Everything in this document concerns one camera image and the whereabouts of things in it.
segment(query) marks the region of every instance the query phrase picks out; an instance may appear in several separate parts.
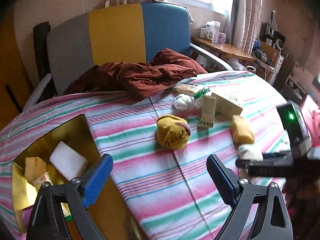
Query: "product box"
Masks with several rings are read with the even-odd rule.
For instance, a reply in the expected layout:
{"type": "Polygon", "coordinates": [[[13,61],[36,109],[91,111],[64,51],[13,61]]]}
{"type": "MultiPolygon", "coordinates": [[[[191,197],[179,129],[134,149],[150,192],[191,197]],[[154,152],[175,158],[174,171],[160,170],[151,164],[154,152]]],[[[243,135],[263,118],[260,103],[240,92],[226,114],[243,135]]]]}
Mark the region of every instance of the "product box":
{"type": "Polygon", "coordinates": [[[205,38],[205,32],[207,31],[206,28],[201,28],[200,29],[200,38],[204,39],[205,38]]]}
{"type": "Polygon", "coordinates": [[[219,37],[219,31],[220,31],[220,22],[217,21],[210,21],[206,24],[206,31],[205,31],[205,37],[214,42],[218,42],[219,37]]]}
{"type": "Polygon", "coordinates": [[[193,97],[195,93],[199,92],[202,88],[204,88],[203,85],[179,83],[176,84],[172,90],[178,92],[179,94],[185,94],[193,97]]]}
{"type": "Polygon", "coordinates": [[[202,104],[199,111],[198,127],[212,128],[214,125],[214,116],[216,112],[216,98],[211,92],[206,93],[202,98],[202,104]]]}
{"type": "Polygon", "coordinates": [[[243,109],[243,99],[238,98],[232,94],[224,94],[219,90],[213,89],[212,97],[217,99],[216,111],[232,119],[234,115],[240,115],[243,109]]]}
{"type": "Polygon", "coordinates": [[[227,35],[225,33],[219,33],[218,43],[225,43],[227,39],[227,35]]]}

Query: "wooden desk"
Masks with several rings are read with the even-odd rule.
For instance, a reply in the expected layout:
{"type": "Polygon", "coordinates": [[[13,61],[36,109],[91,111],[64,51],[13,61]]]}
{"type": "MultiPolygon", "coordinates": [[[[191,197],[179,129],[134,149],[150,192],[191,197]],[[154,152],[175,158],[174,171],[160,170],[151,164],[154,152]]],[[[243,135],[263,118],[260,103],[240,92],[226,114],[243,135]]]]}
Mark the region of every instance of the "wooden desk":
{"type": "MultiPolygon", "coordinates": [[[[211,41],[207,39],[201,39],[198,37],[192,37],[191,38],[192,43],[195,45],[203,45],[206,46],[209,49],[213,49],[219,53],[219,58],[221,56],[225,55],[228,58],[233,57],[233,58],[238,58],[238,59],[243,59],[246,61],[254,61],[255,58],[248,53],[242,52],[240,49],[236,48],[235,46],[232,46],[230,44],[226,43],[212,43],[211,41]]],[[[198,57],[198,54],[193,52],[191,55],[191,58],[194,59],[194,57],[198,57]]]]}

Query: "pink and green striped sheet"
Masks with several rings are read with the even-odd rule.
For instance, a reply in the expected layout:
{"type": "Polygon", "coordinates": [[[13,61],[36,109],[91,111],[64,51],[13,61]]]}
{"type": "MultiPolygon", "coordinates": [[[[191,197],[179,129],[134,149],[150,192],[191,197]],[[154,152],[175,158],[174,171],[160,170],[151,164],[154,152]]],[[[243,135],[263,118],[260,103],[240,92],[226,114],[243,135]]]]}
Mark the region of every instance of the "pink and green striped sheet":
{"type": "MultiPolygon", "coordinates": [[[[275,106],[284,98],[268,83],[249,72],[198,75],[185,82],[205,84],[244,98],[242,116],[251,120],[256,143],[263,152],[288,149],[275,106]]],[[[100,154],[114,159],[112,179],[128,207],[150,239],[214,239],[230,207],[218,194],[206,171],[206,158],[217,154],[237,172],[236,148],[229,131],[230,120],[216,115],[212,129],[198,130],[198,111],[178,111],[167,90],[135,103],[125,92],[67,95],[41,102],[17,116],[0,132],[0,215],[18,239],[11,200],[12,161],[45,133],[85,114],[100,154]],[[156,120],[164,114],[186,118],[191,137],[183,150],[162,148],[156,139],[156,120]]],[[[284,179],[256,178],[254,183],[283,185],[284,179]]],[[[245,239],[254,219],[249,215],[240,239],[245,239]]]]}

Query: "brown blanket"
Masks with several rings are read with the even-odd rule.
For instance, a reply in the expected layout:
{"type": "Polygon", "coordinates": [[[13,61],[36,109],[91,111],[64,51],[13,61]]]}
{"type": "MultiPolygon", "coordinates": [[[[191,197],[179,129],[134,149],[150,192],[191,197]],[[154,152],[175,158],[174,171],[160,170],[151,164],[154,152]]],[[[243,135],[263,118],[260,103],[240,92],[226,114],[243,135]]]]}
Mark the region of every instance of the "brown blanket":
{"type": "Polygon", "coordinates": [[[184,78],[207,73],[193,59],[171,49],[163,49],[150,63],[110,62],[95,65],[74,81],[64,95],[92,90],[128,91],[141,101],[165,90],[184,78]]]}

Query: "blue gripper pad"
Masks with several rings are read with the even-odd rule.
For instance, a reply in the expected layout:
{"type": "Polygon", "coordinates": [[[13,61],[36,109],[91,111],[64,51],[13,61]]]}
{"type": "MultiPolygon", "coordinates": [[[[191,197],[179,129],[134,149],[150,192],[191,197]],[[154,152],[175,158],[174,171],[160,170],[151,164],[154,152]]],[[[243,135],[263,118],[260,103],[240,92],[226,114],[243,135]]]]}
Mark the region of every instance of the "blue gripper pad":
{"type": "Polygon", "coordinates": [[[96,165],[84,174],[84,198],[82,203],[85,208],[94,204],[103,189],[113,167],[111,155],[104,154],[96,165]]]}
{"type": "Polygon", "coordinates": [[[236,174],[231,169],[226,168],[215,154],[207,158],[207,170],[223,202],[234,208],[240,195],[236,174]]]}

